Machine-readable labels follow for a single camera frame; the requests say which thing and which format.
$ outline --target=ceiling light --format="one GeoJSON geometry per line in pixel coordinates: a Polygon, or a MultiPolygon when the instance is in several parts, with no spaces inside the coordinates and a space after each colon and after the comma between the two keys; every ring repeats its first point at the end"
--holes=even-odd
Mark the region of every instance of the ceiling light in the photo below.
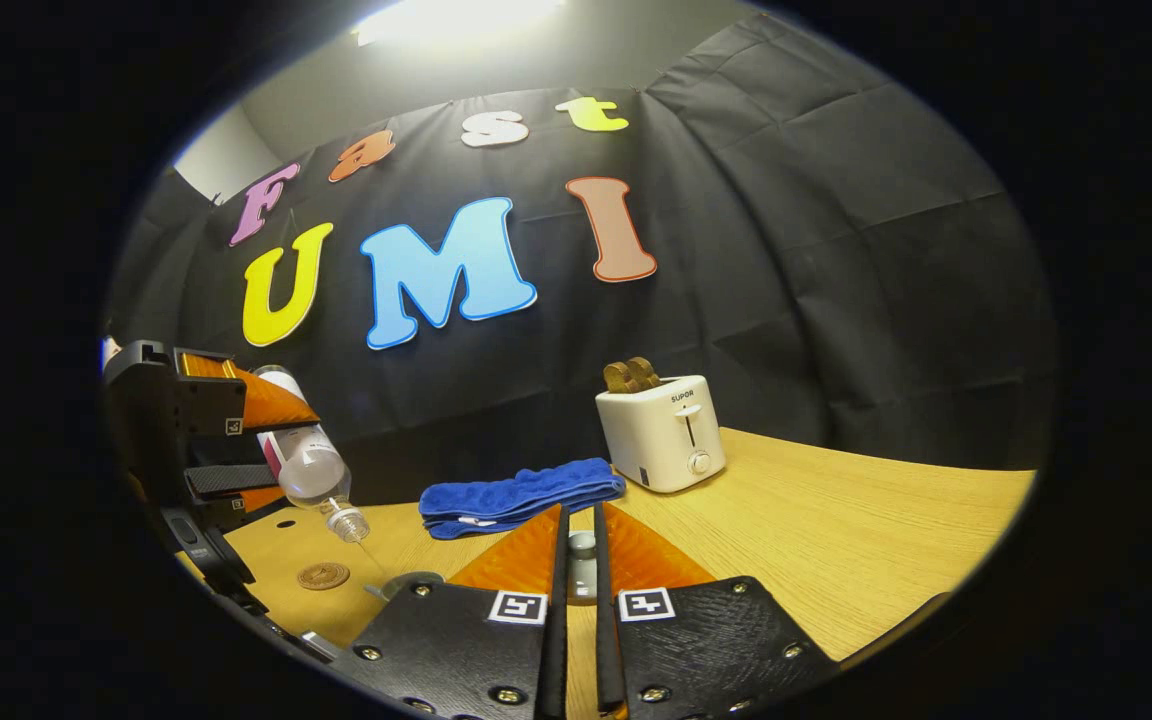
{"type": "Polygon", "coordinates": [[[353,33],[358,47],[381,38],[439,40],[484,36],[525,24],[564,0],[403,0],[369,15],[353,33]]]}

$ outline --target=coin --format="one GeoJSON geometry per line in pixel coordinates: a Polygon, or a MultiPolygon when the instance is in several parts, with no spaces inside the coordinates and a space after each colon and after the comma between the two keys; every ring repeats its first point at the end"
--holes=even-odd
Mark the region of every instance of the coin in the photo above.
{"type": "Polygon", "coordinates": [[[602,369],[602,381],[607,392],[639,392],[641,388],[630,377],[630,369],[624,363],[611,363],[602,369]]]}
{"type": "Polygon", "coordinates": [[[649,363],[646,357],[630,357],[630,359],[626,361],[626,365],[630,370],[630,377],[643,389],[660,387],[660,377],[655,374],[655,369],[652,366],[652,363],[649,363]]]}
{"type": "Polygon", "coordinates": [[[349,579],[349,569],[339,562],[314,562],[296,575],[296,582],[311,591],[329,591],[349,579]]]}

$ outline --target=wooden table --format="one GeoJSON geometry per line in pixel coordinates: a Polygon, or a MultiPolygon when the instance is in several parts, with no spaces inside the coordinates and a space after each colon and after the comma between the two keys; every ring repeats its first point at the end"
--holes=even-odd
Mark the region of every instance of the wooden table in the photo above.
{"type": "MultiPolygon", "coordinates": [[[[722,429],[722,439],[727,468],[717,477],[673,495],[627,483],[626,497],[613,505],[714,577],[761,579],[836,660],[952,591],[1007,529],[1033,478],[1028,470],[918,465],[732,429],[722,429]]],[[[289,632],[314,630],[347,647],[381,608],[365,583],[415,570],[450,577],[505,537],[435,541],[420,526],[416,502],[364,513],[371,524],[364,543],[382,570],[361,547],[329,533],[316,511],[283,509],[228,533],[256,577],[248,585],[252,594],[289,632]],[[347,564],[351,578],[329,591],[301,588],[296,574],[323,561],[347,564]]],[[[593,526],[593,510],[573,515],[573,530],[593,526]]],[[[567,619],[568,715],[584,720],[598,715],[594,607],[568,607],[567,619]]]]}

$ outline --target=toaster knob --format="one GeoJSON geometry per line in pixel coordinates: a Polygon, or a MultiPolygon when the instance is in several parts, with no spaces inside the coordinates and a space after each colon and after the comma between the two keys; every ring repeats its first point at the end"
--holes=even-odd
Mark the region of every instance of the toaster knob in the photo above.
{"type": "Polygon", "coordinates": [[[687,460],[687,469],[691,470],[692,473],[704,475],[708,472],[708,462],[707,452],[692,452],[691,457],[687,460]]]}

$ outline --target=black mount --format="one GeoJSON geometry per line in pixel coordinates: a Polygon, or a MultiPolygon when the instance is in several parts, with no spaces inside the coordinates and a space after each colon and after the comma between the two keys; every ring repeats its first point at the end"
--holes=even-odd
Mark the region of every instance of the black mount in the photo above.
{"type": "Polygon", "coordinates": [[[599,503],[594,661],[604,714],[624,703],[631,720],[752,715],[838,674],[838,662],[749,575],[627,592],[646,614],[630,611],[634,602],[612,593],[607,533],[599,503]]]}
{"type": "Polygon", "coordinates": [[[223,538],[223,511],[214,498],[198,497],[187,475],[189,438],[243,432],[247,384],[184,376],[182,353],[232,359],[143,340],[111,357],[104,374],[111,432],[164,543],[182,548],[212,591],[248,614],[264,615],[268,607],[247,592],[247,583],[256,582],[251,570],[223,538]]]}
{"type": "Polygon", "coordinates": [[[543,621],[502,620],[503,601],[526,593],[410,582],[333,670],[439,717],[562,720],[567,717],[567,529],[558,520],[553,583],[543,621]]]}

